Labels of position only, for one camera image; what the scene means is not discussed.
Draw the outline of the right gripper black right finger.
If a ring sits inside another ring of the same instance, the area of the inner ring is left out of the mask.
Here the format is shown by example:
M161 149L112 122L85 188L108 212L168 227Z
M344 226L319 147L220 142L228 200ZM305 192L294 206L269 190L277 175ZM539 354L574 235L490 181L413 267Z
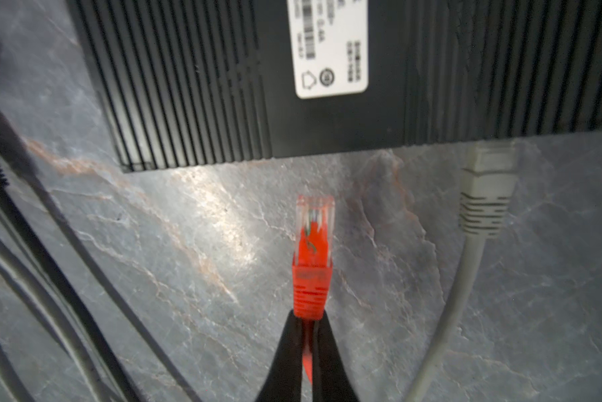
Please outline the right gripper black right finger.
M314 402L359 400L342 362L328 313L313 328L312 398Z

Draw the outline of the black network switch box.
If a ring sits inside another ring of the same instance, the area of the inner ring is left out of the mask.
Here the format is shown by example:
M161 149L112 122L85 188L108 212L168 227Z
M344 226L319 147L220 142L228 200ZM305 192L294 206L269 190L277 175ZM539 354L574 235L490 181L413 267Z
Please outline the black network switch box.
M602 1L71 1L127 173L602 129Z

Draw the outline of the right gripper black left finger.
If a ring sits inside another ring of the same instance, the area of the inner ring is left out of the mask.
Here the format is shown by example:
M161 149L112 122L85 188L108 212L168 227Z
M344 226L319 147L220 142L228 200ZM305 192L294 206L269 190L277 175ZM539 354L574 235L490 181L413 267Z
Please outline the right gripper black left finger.
M303 335L303 321L291 310L256 402L301 401Z

